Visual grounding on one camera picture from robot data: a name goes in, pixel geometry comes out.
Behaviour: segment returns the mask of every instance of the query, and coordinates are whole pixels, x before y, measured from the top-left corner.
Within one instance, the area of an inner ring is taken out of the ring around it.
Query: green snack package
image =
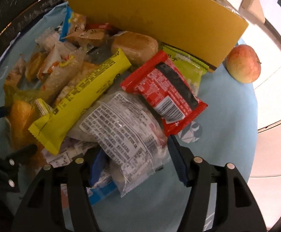
[[[164,44],[162,50],[171,58],[189,84],[193,94],[197,96],[202,75],[207,72],[209,66],[196,57],[169,45]]]

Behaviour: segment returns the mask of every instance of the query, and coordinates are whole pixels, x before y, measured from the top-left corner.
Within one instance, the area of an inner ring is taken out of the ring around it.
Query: yellow cardboard panel
[[[207,62],[212,70],[248,23],[212,0],[68,0],[92,23],[149,35]]]

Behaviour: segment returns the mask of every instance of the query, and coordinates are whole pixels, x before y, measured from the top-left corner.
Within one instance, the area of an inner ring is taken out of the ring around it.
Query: red apple
[[[226,57],[226,68],[241,83],[252,83],[261,74],[261,63],[254,49],[245,44],[234,47]]]

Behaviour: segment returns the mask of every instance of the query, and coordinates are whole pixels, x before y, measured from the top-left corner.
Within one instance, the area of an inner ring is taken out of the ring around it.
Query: silver screw
[[[84,162],[84,158],[77,158],[77,159],[75,159],[75,162],[77,164],[82,164]]]
[[[51,168],[51,165],[50,165],[50,164],[47,164],[47,165],[43,166],[43,169],[44,169],[45,171],[48,171],[50,168]]]
[[[227,163],[226,165],[229,169],[234,169],[235,168],[235,165],[232,164],[232,163]]]
[[[13,159],[9,159],[9,164],[11,164],[12,166],[15,165],[15,162]]]
[[[196,163],[202,163],[203,159],[201,157],[194,157],[193,159]]]
[[[8,180],[8,184],[9,184],[11,187],[14,187],[14,186],[15,186],[15,183],[14,183],[12,180]]]

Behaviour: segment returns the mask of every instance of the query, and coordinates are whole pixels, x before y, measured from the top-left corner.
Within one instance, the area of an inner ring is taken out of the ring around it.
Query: table
[[[25,34],[21,34],[0,66],[0,106],[4,105],[3,84],[6,74],[23,54],[28,60],[35,47],[34,39],[47,28],[58,26],[65,17],[66,3],[58,5]],[[197,142],[181,145],[189,147],[195,156],[223,166],[232,162],[247,181],[252,168],[257,139],[257,101],[252,84],[235,81],[223,65],[215,73],[203,76],[199,98],[208,108],[197,117],[203,134]],[[0,156],[10,152],[5,133],[5,120],[0,119]],[[1,194],[6,205],[16,212],[20,199],[32,178],[25,168],[19,171],[20,193]],[[212,226],[215,208],[215,186],[212,185],[205,227]],[[175,232],[183,215],[190,193],[178,180],[173,164],[155,173],[140,186],[120,198],[116,191],[93,206],[102,231],[112,232]],[[71,229],[69,210],[65,209],[67,228]]]

